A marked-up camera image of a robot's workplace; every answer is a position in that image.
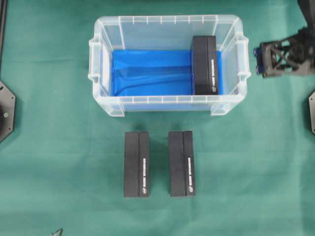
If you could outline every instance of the black rectangular box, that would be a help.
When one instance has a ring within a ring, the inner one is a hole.
[[[218,95],[217,43],[215,36],[194,36],[191,46],[195,95]]]
[[[194,196],[195,174],[192,131],[168,133],[171,197]]]
[[[149,133],[125,133],[124,197],[148,197],[150,192]]]

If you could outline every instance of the black metal frame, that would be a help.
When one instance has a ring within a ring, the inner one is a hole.
[[[288,38],[263,42],[254,49],[257,74],[263,77],[293,74],[306,76],[315,73],[315,1],[298,0],[308,23]]]

